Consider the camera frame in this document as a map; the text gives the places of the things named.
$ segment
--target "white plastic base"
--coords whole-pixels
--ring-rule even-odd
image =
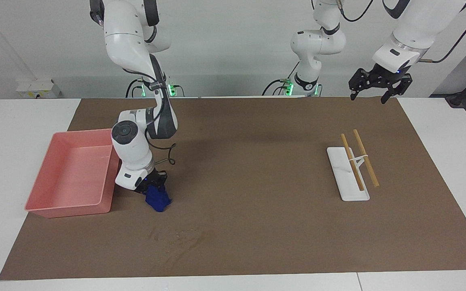
[[[359,166],[362,162],[357,163],[357,174],[361,178],[362,185],[364,186],[364,191],[359,190],[357,186],[357,181],[355,180],[352,167],[350,166],[350,161],[348,156],[346,156],[346,151],[343,147],[327,148],[328,158],[332,165],[333,174],[335,176],[335,181],[339,188],[339,193],[341,194],[341,199],[343,201],[368,201],[370,200],[370,194],[368,194],[368,189],[366,184],[362,179]]]

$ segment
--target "pink plastic tray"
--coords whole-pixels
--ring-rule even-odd
[[[54,134],[24,209],[47,218],[109,212],[118,161],[111,129]]]

